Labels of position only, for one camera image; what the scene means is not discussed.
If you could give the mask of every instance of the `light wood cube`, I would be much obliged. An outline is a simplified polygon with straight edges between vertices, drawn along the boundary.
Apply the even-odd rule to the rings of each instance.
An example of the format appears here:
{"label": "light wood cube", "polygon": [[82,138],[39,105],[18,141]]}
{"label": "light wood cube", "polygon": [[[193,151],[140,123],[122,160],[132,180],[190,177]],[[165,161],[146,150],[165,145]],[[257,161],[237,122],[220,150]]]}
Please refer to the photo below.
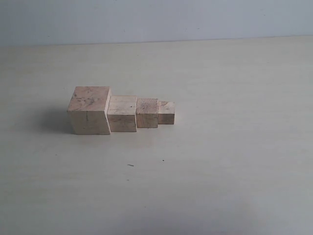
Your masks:
{"label": "light wood cube", "polygon": [[76,87],[67,113],[77,135],[109,135],[110,87]]}
{"label": "light wood cube", "polygon": [[158,123],[174,124],[175,119],[175,103],[168,101],[158,102]]}
{"label": "light wood cube", "polygon": [[137,100],[136,119],[138,128],[157,128],[157,99],[139,98]]}
{"label": "light wood cube", "polygon": [[113,132],[136,132],[137,96],[113,95],[108,108],[108,121]]}

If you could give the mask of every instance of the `cube top face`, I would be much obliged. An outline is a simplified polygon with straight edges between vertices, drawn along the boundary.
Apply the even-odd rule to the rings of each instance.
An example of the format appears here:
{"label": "cube top face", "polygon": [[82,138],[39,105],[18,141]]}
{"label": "cube top face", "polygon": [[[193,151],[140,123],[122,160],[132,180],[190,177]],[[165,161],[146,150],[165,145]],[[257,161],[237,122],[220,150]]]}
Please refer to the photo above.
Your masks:
{"label": "cube top face", "polygon": [[157,114],[157,99],[139,98],[137,100],[136,114]]}
{"label": "cube top face", "polygon": [[110,87],[76,87],[68,111],[105,111]]}
{"label": "cube top face", "polygon": [[108,115],[135,115],[137,96],[112,95]]}
{"label": "cube top face", "polygon": [[158,113],[159,114],[174,114],[175,103],[171,101],[159,101],[158,102]]}

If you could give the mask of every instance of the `wall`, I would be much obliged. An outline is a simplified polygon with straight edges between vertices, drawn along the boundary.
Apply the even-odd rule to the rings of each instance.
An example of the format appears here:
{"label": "wall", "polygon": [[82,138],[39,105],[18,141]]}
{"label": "wall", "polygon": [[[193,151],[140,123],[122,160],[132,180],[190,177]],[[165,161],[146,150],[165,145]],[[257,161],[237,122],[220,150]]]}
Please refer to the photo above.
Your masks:
{"label": "wall", "polygon": [[312,0],[2,0],[0,46],[313,34]]}

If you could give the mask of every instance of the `wooden cube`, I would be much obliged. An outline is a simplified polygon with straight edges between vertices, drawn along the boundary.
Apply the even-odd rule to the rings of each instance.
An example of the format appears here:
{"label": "wooden cube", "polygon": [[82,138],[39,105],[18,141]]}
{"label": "wooden cube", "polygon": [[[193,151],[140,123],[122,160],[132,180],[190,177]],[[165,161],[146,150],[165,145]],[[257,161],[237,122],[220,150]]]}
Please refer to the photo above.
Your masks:
{"label": "wooden cube", "polygon": [[136,120],[138,128],[157,128],[157,99],[137,100]]}
{"label": "wooden cube", "polygon": [[158,123],[174,124],[175,119],[175,103],[168,101],[158,102]]}
{"label": "wooden cube", "polygon": [[76,87],[67,113],[77,135],[109,135],[110,87]]}
{"label": "wooden cube", "polygon": [[113,95],[108,108],[108,121],[113,132],[136,132],[137,96]]}

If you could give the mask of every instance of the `table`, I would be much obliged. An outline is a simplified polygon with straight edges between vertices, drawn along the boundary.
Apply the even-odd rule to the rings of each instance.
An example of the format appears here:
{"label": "table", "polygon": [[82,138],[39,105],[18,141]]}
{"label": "table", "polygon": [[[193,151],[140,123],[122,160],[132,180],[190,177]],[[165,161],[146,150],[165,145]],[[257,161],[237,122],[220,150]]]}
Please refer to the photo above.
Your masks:
{"label": "table", "polygon": [[[74,135],[98,85],[175,125]],[[1,235],[313,233],[313,37],[0,47],[0,98]]]}

